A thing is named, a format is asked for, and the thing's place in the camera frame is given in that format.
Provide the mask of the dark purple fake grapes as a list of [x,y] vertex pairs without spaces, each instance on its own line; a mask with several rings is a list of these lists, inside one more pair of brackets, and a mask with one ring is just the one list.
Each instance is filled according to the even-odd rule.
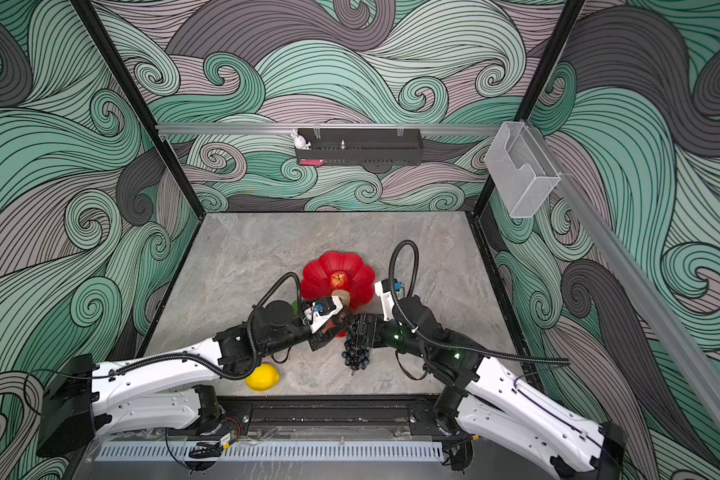
[[369,352],[367,347],[347,347],[342,353],[344,364],[353,371],[365,370],[370,363]]

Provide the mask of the red flower-shaped fruit bowl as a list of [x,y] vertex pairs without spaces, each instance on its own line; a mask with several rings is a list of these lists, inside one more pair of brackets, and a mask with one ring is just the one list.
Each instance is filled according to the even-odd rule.
[[374,298],[375,282],[375,272],[359,255],[329,251],[303,268],[301,296],[314,300],[342,290],[349,294],[349,306],[357,311]]

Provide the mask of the small yellow fake pear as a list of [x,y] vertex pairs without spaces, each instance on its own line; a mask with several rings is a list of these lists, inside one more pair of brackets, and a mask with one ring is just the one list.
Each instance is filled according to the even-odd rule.
[[332,290],[345,289],[349,284],[348,275],[345,271],[337,270],[330,275],[330,285]]

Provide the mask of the cream fake pear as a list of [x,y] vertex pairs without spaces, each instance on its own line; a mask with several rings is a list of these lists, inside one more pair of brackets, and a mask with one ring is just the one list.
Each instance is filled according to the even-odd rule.
[[331,292],[332,297],[337,297],[343,307],[349,307],[351,305],[350,292],[344,289],[336,289]]

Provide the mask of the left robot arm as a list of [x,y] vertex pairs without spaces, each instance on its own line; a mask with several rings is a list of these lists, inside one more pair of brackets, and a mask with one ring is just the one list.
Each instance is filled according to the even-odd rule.
[[152,427],[210,433],[223,417],[213,382],[244,380],[266,356],[302,342],[318,350],[353,315],[337,296],[310,305],[274,301],[254,307],[242,324],[174,351],[104,362],[75,356],[45,387],[36,453],[62,456],[105,434]]

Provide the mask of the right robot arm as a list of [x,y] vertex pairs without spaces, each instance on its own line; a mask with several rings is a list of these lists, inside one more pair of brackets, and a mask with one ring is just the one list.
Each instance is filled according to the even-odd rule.
[[555,479],[618,479],[626,434],[561,406],[468,336],[444,328],[416,296],[394,303],[391,317],[362,314],[348,323],[356,345],[388,347],[421,358],[444,389],[433,408],[439,429],[490,440]]

